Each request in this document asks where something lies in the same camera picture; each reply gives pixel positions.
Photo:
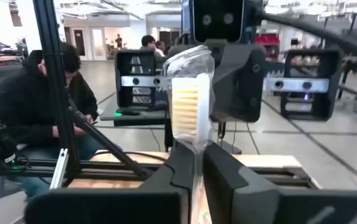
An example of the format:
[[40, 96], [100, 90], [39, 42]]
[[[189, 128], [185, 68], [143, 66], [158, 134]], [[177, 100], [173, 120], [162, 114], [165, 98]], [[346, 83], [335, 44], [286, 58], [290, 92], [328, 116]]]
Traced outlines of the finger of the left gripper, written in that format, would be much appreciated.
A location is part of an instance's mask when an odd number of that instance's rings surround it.
[[265, 75], [264, 48], [257, 44], [227, 44], [216, 59], [211, 119], [258, 121]]

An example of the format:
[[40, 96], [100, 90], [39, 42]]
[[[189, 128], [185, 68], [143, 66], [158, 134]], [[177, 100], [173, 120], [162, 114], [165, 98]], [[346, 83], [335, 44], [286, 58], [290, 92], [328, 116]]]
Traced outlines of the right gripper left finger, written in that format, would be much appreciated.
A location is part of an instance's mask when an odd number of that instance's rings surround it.
[[195, 154], [175, 141], [167, 161], [139, 189], [155, 195], [143, 204], [145, 224], [190, 223], [194, 187]]

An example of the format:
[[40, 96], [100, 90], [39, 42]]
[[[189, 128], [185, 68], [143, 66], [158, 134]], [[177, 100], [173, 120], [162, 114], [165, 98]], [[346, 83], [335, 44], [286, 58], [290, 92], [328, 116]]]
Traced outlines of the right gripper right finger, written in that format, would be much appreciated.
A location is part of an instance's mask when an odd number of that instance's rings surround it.
[[273, 224], [278, 187], [213, 143], [203, 157], [204, 185], [213, 224]]

